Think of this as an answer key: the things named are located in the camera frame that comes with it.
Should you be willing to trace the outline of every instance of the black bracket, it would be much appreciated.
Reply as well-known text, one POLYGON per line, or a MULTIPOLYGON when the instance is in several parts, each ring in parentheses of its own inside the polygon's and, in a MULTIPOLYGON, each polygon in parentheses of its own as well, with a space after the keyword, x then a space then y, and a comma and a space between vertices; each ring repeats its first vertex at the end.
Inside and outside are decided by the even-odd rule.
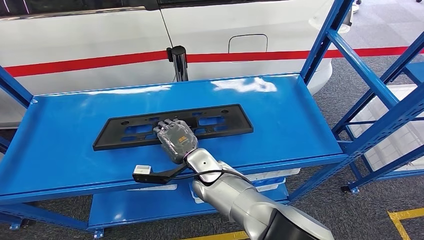
POLYGON ((165 119, 185 121, 198 139, 252 133, 253 127, 239 104, 109 118, 93 143, 93 150, 161 144, 153 128, 165 119))
POLYGON ((178 167, 172 170, 162 171, 162 172, 151 172, 149 174, 133 173, 132 178, 137 183, 167 184, 169 181, 172 180, 172 178, 180 174, 186 168, 187 168, 187 164, 184 161, 182 164, 179 164, 178 167))

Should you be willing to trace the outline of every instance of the gray carpet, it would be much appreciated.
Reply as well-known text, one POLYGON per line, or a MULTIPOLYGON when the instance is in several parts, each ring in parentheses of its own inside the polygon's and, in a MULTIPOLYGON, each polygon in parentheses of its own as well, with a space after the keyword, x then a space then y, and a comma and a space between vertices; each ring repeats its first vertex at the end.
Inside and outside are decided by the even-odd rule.
MULTIPOLYGON (((365 61, 378 75, 396 57, 367 57, 365 61)), ((333 75, 329 83, 314 97, 330 126, 367 90, 365 83, 344 59, 333 60, 333 75)), ((403 75, 395 84, 410 83, 403 75)), ((287 187, 295 189, 318 168, 302 169, 287 179, 287 187)), ((400 240, 387 211, 397 212, 424 207, 424 176, 415 176, 371 183, 360 188, 360 194, 342 193, 340 186, 354 177, 344 169, 314 191, 294 203, 329 227, 336 240, 400 240)), ((91 197, 42 201, 41 207, 67 216, 87 220, 91 197)), ((412 240, 424 239, 424 217, 403 220, 412 240)), ((229 233, 241 230, 219 214, 200 215, 126 225, 106 229, 105 240, 177 240, 229 233)), ((37 223, 29 228, 9 231, 0 224, 0 240, 92 239, 91 234, 37 223)))

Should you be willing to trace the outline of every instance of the lower shelf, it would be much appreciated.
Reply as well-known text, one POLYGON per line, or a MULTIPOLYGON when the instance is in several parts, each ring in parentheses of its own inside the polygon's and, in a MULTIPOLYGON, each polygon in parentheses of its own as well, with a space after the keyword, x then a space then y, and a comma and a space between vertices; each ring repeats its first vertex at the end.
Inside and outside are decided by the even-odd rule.
MULTIPOLYGON (((287 188, 262 192, 280 203, 287 203, 287 188)), ((93 195, 88 229, 101 229, 162 219, 215 213, 207 203, 195 203, 189 182, 178 184, 176 190, 129 190, 93 195)))

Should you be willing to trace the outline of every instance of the window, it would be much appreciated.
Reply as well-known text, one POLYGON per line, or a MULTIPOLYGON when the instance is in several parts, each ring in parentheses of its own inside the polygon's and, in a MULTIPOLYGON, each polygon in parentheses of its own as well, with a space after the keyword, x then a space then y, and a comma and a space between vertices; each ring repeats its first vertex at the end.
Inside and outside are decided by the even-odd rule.
POLYGON ((0 17, 138 7, 140 0, 0 0, 0 17))

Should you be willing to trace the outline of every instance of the caster wheel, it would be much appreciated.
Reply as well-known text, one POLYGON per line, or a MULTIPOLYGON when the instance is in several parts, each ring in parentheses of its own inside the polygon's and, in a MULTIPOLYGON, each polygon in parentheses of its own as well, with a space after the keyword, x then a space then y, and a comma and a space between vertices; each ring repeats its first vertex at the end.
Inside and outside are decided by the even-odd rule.
POLYGON ((28 228, 29 226, 34 225, 34 224, 36 224, 36 221, 24 218, 22 220, 22 223, 20 224, 20 227, 21 228, 28 228))

